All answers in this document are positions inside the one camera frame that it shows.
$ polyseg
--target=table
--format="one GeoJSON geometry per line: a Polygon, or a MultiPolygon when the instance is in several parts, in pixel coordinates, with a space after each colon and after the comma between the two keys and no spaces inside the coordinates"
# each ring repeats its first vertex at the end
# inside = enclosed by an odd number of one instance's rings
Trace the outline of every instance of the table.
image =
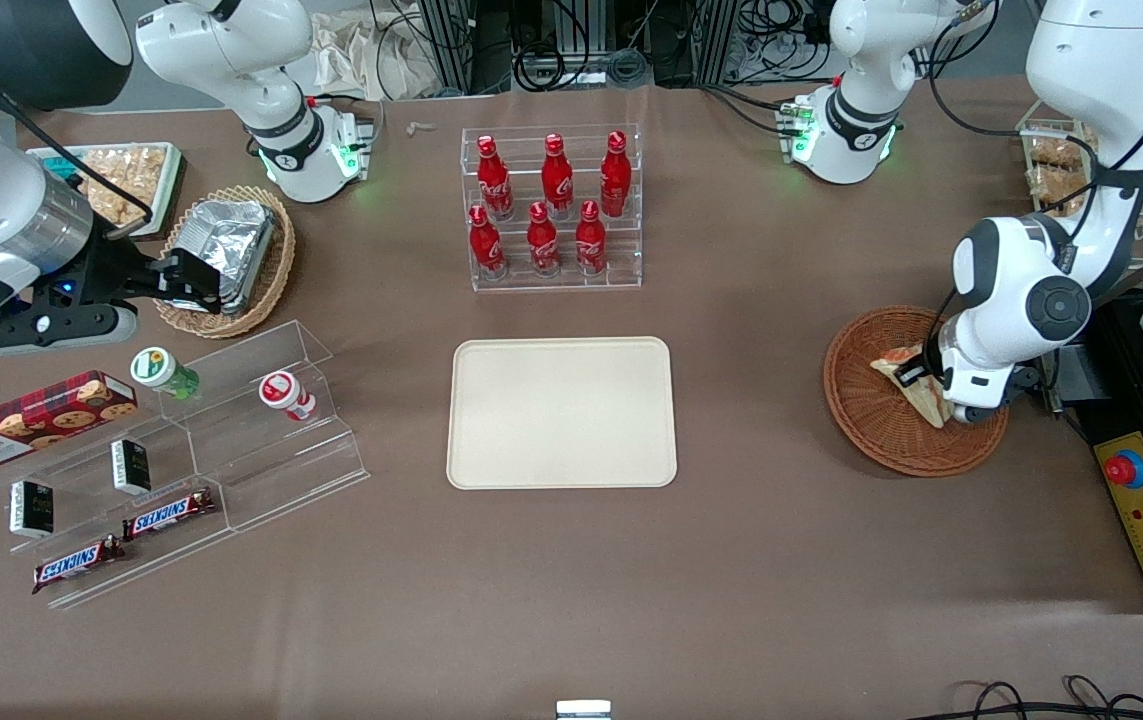
{"type": "MultiPolygon", "coordinates": [[[[941,86],[991,127],[1031,97],[1020,78],[941,86]]],[[[576,697],[612,698],[622,719],[886,719],[965,705],[970,680],[1065,701],[1065,673],[1143,694],[1143,583],[1068,427],[1022,402],[982,469],[908,479],[828,416],[832,334],[871,307],[936,305],[959,233],[1028,208],[1009,142],[951,126],[924,87],[904,118],[871,179],[833,187],[698,91],[389,106],[371,181],[289,208],[302,249],[270,319],[301,319],[335,352],[373,477],[73,611],[30,597],[0,507],[0,719],[481,720],[576,697]],[[648,133],[644,288],[475,296],[461,128],[609,118],[648,133]],[[411,120],[438,129],[407,137],[411,120]],[[671,347],[676,481],[453,489],[453,350],[597,334],[671,347]]],[[[69,143],[177,143],[182,208],[265,183],[227,111],[45,123],[69,143]]],[[[147,305],[141,320],[120,346],[0,359],[0,397],[121,373],[151,343],[181,359],[218,346],[147,305]]]]}

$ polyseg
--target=small bottle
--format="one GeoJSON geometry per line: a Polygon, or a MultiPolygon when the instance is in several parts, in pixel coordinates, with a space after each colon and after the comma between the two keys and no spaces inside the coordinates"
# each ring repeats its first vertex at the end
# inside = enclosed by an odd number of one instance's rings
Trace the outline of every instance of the small bottle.
{"type": "Polygon", "coordinates": [[[507,183],[507,168],[495,152],[495,138],[485,135],[478,138],[478,184],[483,191],[483,201],[495,222],[513,218],[513,189],[507,183]]]}
{"type": "Polygon", "coordinates": [[[259,382],[259,400],[274,410],[282,410],[293,421],[309,419],[318,407],[318,398],[299,384],[296,375],[286,370],[270,373],[259,382]]]}
{"type": "Polygon", "coordinates": [[[607,157],[602,160],[602,215],[618,218],[625,214],[629,183],[634,168],[625,155],[625,133],[612,131],[607,136],[607,157]]]}
{"type": "Polygon", "coordinates": [[[531,266],[535,274],[553,278],[562,272],[562,256],[558,255],[558,227],[549,222],[549,208],[543,202],[531,202],[531,224],[526,229],[526,242],[531,247],[531,266]]]}
{"type": "Polygon", "coordinates": [[[575,259],[586,277],[602,274],[607,269],[607,227],[598,219],[598,202],[585,200],[580,207],[580,224],[575,229],[575,259]]]}
{"type": "Polygon", "coordinates": [[[558,133],[544,138],[544,167],[539,168],[539,181],[544,184],[544,200],[549,203],[549,217],[569,221],[575,209],[575,191],[572,190],[572,163],[562,152],[562,136],[558,133]]]}
{"type": "Polygon", "coordinates": [[[184,400],[197,392],[197,373],[175,360],[162,347],[145,347],[131,360],[131,379],[147,389],[155,389],[175,400],[184,400]]]}
{"type": "Polygon", "coordinates": [[[498,281],[507,274],[504,250],[499,246],[499,232],[490,224],[487,209],[481,205],[474,205],[469,209],[469,222],[472,224],[469,229],[469,246],[474,250],[478,266],[488,281],[498,281]]]}

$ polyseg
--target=coca-cola bottle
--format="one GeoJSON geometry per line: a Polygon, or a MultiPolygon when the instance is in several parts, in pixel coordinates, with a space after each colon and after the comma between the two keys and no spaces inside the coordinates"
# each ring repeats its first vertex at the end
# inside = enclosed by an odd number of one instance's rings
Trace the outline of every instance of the coca-cola bottle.
{"type": "Polygon", "coordinates": [[[607,157],[602,160],[602,215],[618,218],[625,214],[629,183],[634,168],[625,155],[625,133],[612,131],[607,136],[607,157]]]}
{"type": "Polygon", "coordinates": [[[558,133],[544,138],[544,167],[539,168],[539,181],[544,183],[544,200],[549,203],[549,217],[569,221],[575,209],[575,192],[572,191],[572,163],[562,154],[562,136],[558,133]]]}
{"type": "Polygon", "coordinates": [[[498,281],[507,274],[507,262],[499,246],[499,232],[487,218],[487,209],[474,205],[469,209],[469,247],[474,250],[474,258],[488,281],[498,281]]]}
{"type": "Polygon", "coordinates": [[[495,138],[485,135],[478,138],[478,184],[483,191],[483,201],[495,222],[513,218],[513,189],[507,184],[507,168],[495,152],[495,138]]]}
{"type": "Polygon", "coordinates": [[[580,272],[588,277],[607,269],[607,227],[598,219],[598,202],[585,200],[580,207],[580,224],[575,227],[575,259],[580,272]]]}
{"type": "Polygon", "coordinates": [[[531,266],[542,278],[557,277],[562,272],[562,256],[558,255],[558,229],[549,222],[549,209],[543,202],[531,202],[527,214],[531,224],[526,229],[526,242],[531,247],[531,266]]]}

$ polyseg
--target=snickers bar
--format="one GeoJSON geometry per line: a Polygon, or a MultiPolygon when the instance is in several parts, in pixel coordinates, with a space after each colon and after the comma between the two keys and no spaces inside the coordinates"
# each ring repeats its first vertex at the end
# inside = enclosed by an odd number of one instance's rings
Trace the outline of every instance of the snickers bar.
{"type": "Polygon", "coordinates": [[[184,518],[201,515],[203,512],[210,512],[211,510],[215,510],[215,501],[211,499],[211,488],[202,488],[200,491],[192,493],[192,495],[186,495],[169,503],[169,505],[150,510],[145,514],[138,515],[138,518],[123,520],[122,539],[123,542],[131,542],[143,533],[153,533],[154,530],[163,529],[167,525],[177,523],[184,518]]]}
{"type": "Polygon", "coordinates": [[[123,551],[122,543],[118,542],[118,538],[105,536],[103,541],[91,544],[90,547],[83,547],[72,555],[64,555],[59,560],[39,565],[33,569],[33,593],[45,589],[46,585],[90,570],[97,565],[113,562],[126,553],[127,551],[123,551]]]}

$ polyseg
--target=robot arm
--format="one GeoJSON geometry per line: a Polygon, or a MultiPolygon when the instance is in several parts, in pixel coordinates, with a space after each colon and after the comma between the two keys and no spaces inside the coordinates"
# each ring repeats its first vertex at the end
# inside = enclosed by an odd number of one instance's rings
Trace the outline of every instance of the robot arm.
{"type": "Polygon", "coordinates": [[[900,109],[917,79],[919,47],[962,37],[997,13],[999,0],[837,0],[830,15],[833,47],[852,69],[839,81],[799,95],[785,107],[798,133],[790,159],[828,182],[850,184],[886,157],[900,109]]]}
{"type": "MultiPolygon", "coordinates": [[[[129,65],[131,42],[113,6],[0,0],[0,109],[10,107],[5,97],[46,109],[111,101],[129,65]],[[7,53],[24,33],[32,42],[7,53]],[[83,82],[86,74],[94,78],[83,82]]],[[[131,297],[218,309],[213,267],[186,251],[152,259],[119,234],[86,197],[0,141],[0,354],[126,341],[136,328],[131,297]]]]}
{"type": "Polygon", "coordinates": [[[1070,218],[982,219],[956,247],[965,310],[928,352],[959,419],[988,416],[1031,383],[1020,365],[1082,331],[1092,301],[1127,269],[1143,205],[1143,5],[1048,1],[1028,78],[1047,105],[1096,129],[1095,197],[1070,218]]]}
{"type": "Polygon", "coordinates": [[[282,70],[311,42],[298,0],[186,0],[136,23],[145,63],[165,81],[229,105],[259,143],[269,177],[302,202],[327,200],[361,169],[353,115],[311,107],[282,70]]]}

